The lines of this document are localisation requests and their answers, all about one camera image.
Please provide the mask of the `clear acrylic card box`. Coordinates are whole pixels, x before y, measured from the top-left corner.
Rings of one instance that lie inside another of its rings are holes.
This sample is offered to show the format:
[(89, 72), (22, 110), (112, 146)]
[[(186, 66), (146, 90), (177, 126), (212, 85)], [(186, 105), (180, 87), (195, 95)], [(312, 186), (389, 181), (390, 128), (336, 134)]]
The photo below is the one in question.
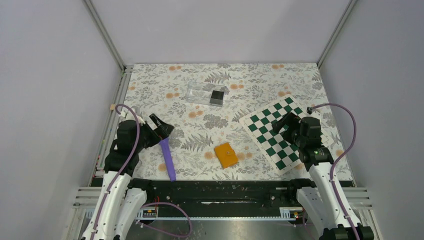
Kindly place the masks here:
[(193, 104), (215, 106), (210, 104), (210, 97), (213, 90), (224, 92), (224, 97), (223, 97), (223, 104), (224, 104), (224, 98), (229, 93), (229, 89), (227, 86), (217, 85), (213, 83), (195, 82), (195, 81), (190, 81), (188, 83), (188, 89), (185, 96), (186, 101), (188, 103), (193, 103)]

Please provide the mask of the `orange leather card holder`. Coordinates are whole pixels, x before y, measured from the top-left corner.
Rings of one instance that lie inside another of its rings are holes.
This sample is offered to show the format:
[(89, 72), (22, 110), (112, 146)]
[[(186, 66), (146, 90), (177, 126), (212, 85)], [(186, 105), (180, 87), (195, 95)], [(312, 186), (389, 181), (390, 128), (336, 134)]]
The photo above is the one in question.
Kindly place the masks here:
[(239, 161), (229, 142), (216, 146), (214, 152), (223, 169), (234, 166)]

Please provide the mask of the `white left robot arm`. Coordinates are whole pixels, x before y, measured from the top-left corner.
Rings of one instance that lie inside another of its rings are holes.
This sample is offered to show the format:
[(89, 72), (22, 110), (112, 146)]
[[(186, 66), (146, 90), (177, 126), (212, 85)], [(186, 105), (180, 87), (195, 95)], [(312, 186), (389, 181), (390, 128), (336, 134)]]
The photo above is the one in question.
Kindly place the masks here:
[(155, 114), (149, 118), (155, 129), (140, 116), (128, 113), (117, 126), (115, 139), (105, 158), (100, 196), (83, 240), (124, 240), (142, 207), (152, 204), (155, 192), (149, 187), (131, 187), (139, 153), (160, 145), (166, 164), (172, 162), (169, 136), (174, 126), (162, 121)]

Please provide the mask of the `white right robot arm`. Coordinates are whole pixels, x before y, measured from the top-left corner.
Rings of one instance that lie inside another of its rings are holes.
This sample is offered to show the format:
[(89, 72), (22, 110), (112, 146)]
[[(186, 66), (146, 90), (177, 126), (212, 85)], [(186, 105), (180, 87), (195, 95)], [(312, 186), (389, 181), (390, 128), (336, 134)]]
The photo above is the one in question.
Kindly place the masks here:
[(272, 130), (297, 147), (299, 159), (311, 179), (290, 181), (287, 201), (301, 205), (321, 240), (373, 240), (370, 226), (362, 224), (343, 191), (336, 163), (322, 143), (320, 120), (289, 112), (272, 124)]

